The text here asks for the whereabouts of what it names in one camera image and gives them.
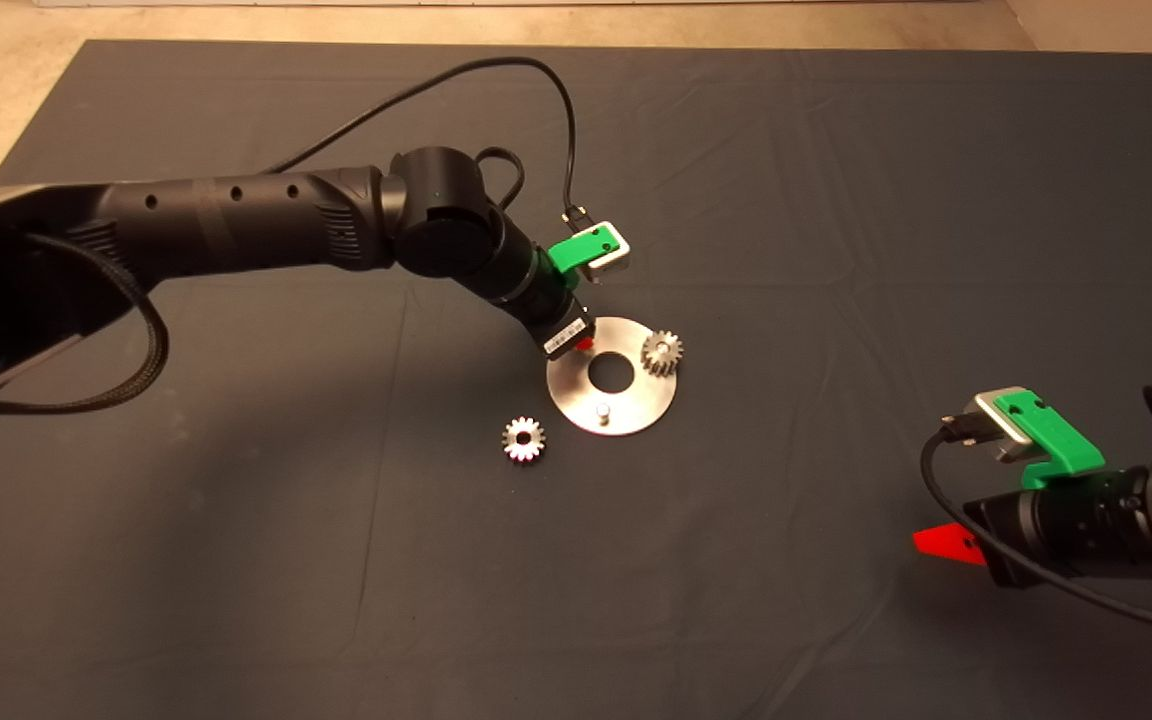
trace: black cable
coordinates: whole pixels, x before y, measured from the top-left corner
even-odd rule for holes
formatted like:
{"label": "black cable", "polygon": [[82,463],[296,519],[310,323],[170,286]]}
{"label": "black cable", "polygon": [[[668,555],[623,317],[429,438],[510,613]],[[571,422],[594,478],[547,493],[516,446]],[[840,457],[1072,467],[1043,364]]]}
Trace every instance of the black cable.
{"label": "black cable", "polygon": [[567,113],[567,170],[563,176],[563,210],[573,207],[573,174],[576,172],[576,111],[573,109],[571,96],[567,93],[567,85],[563,85],[561,78],[558,77],[558,73],[550,68],[548,65],[541,63],[540,60],[535,58],[526,58],[522,55],[506,55],[499,58],[484,58],[480,60],[471,60],[468,63],[456,65],[454,68],[444,70],[417,85],[412,85],[397,94],[388,97],[387,100],[380,101],[371,109],[364,111],[349,120],[349,122],[343,123],[334,131],[328,132],[328,135],[323,136],[320,141],[311,143],[311,145],[305,146],[305,149],[296,152],[296,154],[288,156],[283,160],[274,162],[268,168],[262,170],[262,173],[282,173],[293,165],[301,164],[305,161],[311,156],[317,154],[317,152],[324,150],[324,147],[332,145],[333,142],[340,141],[353,128],[367,122],[371,118],[376,118],[380,113],[384,113],[388,108],[393,108],[394,105],[402,103],[403,100],[411,99],[420,92],[425,92],[430,88],[442,85],[444,82],[452,79],[453,77],[460,76],[460,74],[471,73],[472,70],[480,70],[484,68],[500,68],[509,67],[509,65],[520,65],[520,67],[529,67],[545,73],[545,77],[550,78],[550,82],[554,83],[554,88],[558,89],[558,94],[562,97],[563,111]]}
{"label": "black cable", "polygon": [[500,202],[497,203],[499,209],[501,210],[508,209],[513,199],[515,199],[515,197],[518,197],[518,194],[522,192],[522,183],[526,181],[526,173],[522,169],[522,159],[515,156],[511,151],[506,150],[505,147],[498,147],[493,145],[492,147],[484,147],[484,150],[480,150],[479,154],[473,157],[473,160],[475,162],[482,165],[483,160],[486,160],[488,158],[505,160],[508,164],[513,165],[513,168],[517,172],[517,177],[513,180],[513,185],[509,187],[509,191],[503,194],[502,199],[500,199]]}
{"label": "black cable", "polygon": [[1053,573],[1047,568],[1043,568],[1041,564],[1030,560],[1024,553],[1018,550],[1013,548],[1009,544],[998,539],[995,535],[991,533],[986,528],[982,526],[977,521],[969,518],[968,514],[956,507],[948,497],[946,497],[945,491],[941,490],[940,484],[937,483],[937,475],[932,469],[932,457],[937,454],[937,448],[942,444],[948,442],[948,430],[940,429],[935,434],[929,438],[927,442],[923,445],[923,453],[919,456],[919,469],[923,472],[923,484],[927,486],[927,492],[932,493],[932,497],[937,501],[937,505],[941,506],[941,509],[950,514],[950,518],[954,518],[957,524],[963,525],[963,528],[970,530],[977,541],[983,543],[984,546],[990,547],[998,553],[998,555],[1005,556],[1007,560],[1015,562],[1020,568],[1024,568],[1028,573],[1032,573],[1039,579],[1046,579],[1046,582],[1053,588],[1059,589],[1059,591],[1067,592],[1079,600],[1092,602],[1097,607],[1102,607],[1102,609],[1116,612],[1119,615],[1129,617],[1132,620],[1139,620],[1140,623],[1152,624],[1152,611],[1144,609],[1144,607],[1138,607],[1131,602],[1124,602],[1116,600],[1107,594],[1101,594],[1091,588],[1085,588],[1085,585],[1070,582],[1069,579],[1062,577],[1062,575]]}
{"label": "black cable", "polygon": [[150,344],[147,346],[145,361],[141,364],[141,369],[136,370],[136,373],[132,373],[131,377],[120,382],[116,387],[97,393],[97,395],[91,397],[84,397],[83,400],[56,402],[55,404],[0,401],[0,415],[90,414],[92,410],[104,410],[106,407],[122,406],[123,402],[132,400],[132,397],[145,392],[151,384],[154,384],[157,377],[162,372],[166,361],[168,361],[168,327],[166,327],[162,316],[156,310],[150,297],[141,289],[141,283],[137,283],[136,278],[131,273],[128,273],[127,270],[123,270],[122,265],[119,265],[108,258],[108,256],[88,250],[85,247],[77,245],[77,243],[35,233],[24,234],[24,238],[38,247],[45,247],[47,250],[76,256],[76,258],[82,259],[84,263],[90,263],[97,270],[100,270],[100,273],[106,279],[109,279],[109,282],[114,283],[119,291],[123,293],[123,296],[132,302],[132,305],[141,311],[141,314],[145,316]]}

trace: green 3d-printed bracket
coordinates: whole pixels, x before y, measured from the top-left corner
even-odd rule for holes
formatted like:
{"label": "green 3d-printed bracket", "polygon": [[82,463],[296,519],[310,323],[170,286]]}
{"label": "green 3d-printed bracket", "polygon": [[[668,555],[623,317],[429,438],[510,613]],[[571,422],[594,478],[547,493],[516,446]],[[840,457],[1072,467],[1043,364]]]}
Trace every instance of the green 3d-printed bracket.
{"label": "green 3d-printed bracket", "polygon": [[573,234],[562,242],[558,242],[550,248],[550,259],[554,262],[554,268],[563,274],[567,282],[567,290],[571,290],[579,283],[579,273],[576,270],[581,265],[602,258],[604,255],[616,252],[621,243],[616,241],[613,233],[602,232],[599,225],[594,225],[588,232]]}
{"label": "green 3d-printed bracket", "polygon": [[993,404],[1033,439],[1051,457],[1030,462],[1020,484],[1024,488],[1047,487],[1047,480],[1084,473],[1105,467],[1105,456],[1069,420],[1030,391],[995,397]]}

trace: metal gear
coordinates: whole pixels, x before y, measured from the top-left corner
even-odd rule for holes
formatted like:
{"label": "metal gear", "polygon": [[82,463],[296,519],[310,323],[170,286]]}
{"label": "metal gear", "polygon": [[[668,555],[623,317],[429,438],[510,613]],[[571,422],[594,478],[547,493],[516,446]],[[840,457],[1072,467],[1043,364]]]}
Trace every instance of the metal gear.
{"label": "metal gear", "polygon": [[668,331],[658,331],[643,342],[643,367],[657,377],[667,377],[682,361],[682,340]]}
{"label": "metal gear", "polygon": [[503,454],[515,462],[531,462],[545,450],[545,430],[538,420],[522,415],[509,420],[500,437]]}

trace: dark gray tablecloth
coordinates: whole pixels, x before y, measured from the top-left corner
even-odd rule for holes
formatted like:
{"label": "dark gray tablecloth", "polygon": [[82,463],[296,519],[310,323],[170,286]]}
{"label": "dark gray tablecloth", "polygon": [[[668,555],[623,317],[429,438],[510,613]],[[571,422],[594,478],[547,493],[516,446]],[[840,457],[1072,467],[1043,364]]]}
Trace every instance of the dark gray tablecloth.
{"label": "dark gray tablecloth", "polygon": [[[573,427],[453,283],[167,283],[146,396],[0,419],[0,717],[1152,717],[1152,629],[909,541],[942,521],[915,453],[978,391],[1152,455],[1152,56],[528,51],[575,96],[576,200],[635,247],[582,298],[685,339],[666,418]],[[252,170],[493,53],[91,41],[0,183]],[[314,164],[431,143],[517,151],[513,214],[563,237],[539,74],[464,77]],[[123,319],[5,396],[106,386],[142,343]],[[518,414],[538,467],[500,455]],[[961,498],[1020,478],[942,471]]]}

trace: spur gear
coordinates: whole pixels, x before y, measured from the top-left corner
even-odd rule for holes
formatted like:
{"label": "spur gear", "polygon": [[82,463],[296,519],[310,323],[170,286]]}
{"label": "spur gear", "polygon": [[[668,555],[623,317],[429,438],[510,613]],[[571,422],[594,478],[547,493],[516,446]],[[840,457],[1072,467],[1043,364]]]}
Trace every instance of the spur gear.
{"label": "spur gear", "polygon": [[545,450],[545,429],[540,427],[538,420],[522,415],[509,420],[500,437],[503,454],[515,462],[531,462]]}
{"label": "spur gear", "polygon": [[658,331],[643,342],[643,367],[657,377],[667,377],[682,361],[682,340],[668,331]]}

